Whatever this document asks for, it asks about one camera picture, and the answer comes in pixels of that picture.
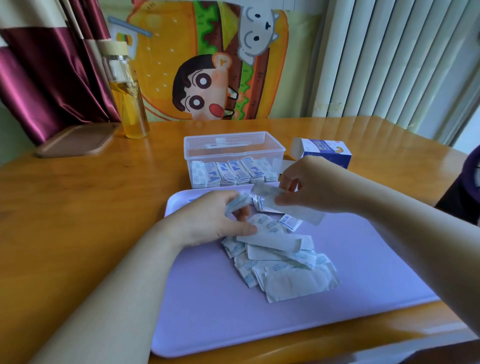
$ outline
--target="wood grain surface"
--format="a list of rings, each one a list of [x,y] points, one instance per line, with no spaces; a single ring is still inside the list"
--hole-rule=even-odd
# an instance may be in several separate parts
[[[270,132],[287,150],[294,136],[344,141],[351,171],[430,205],[466,158],[377,117],[157,122],[145,139],[118,132],[96,156],[23,156],[0,169],[0,362],[27,361],[163,216],[167,199],[190,189],[185,136],[250,131]],[[459,322],[443,303],[431,303],[150,362],[298,363]]]

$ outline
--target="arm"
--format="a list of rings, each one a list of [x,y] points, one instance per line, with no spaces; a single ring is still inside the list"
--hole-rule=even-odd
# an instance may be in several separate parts
[[[235,191],[208,193],[154,225],[57,330],[30,363],[148,362],[168,272],[182,248],[226,235],[251,235],[224,216]]]
[[[278,205],[351,212],[368,219],[385,242],[480,335],[480,228],[369,181],[322,157],[285,170]]]

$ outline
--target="cartoon mouth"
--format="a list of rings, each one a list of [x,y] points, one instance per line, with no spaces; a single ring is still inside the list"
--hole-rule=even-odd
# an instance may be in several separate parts
[[[210,104],[208,109],[213,116],[216,116],[217,118],[223,117],[223,107],[221,107],[219,104]]]

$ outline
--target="left arm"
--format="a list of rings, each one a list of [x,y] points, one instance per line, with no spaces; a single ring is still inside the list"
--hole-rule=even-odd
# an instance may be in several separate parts
[[[248,206],[224,216],[235,191],[216,191],[154,225],[31,360],[50,363],[148,362],[168,273],[186,246],[251,235]]]

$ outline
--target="cartoon hamburger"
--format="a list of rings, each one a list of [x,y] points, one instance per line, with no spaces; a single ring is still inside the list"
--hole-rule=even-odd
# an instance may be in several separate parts
[[[134,67],[163,120],[268,117],[288,45],[282,11],[215,1],[141,1]]]

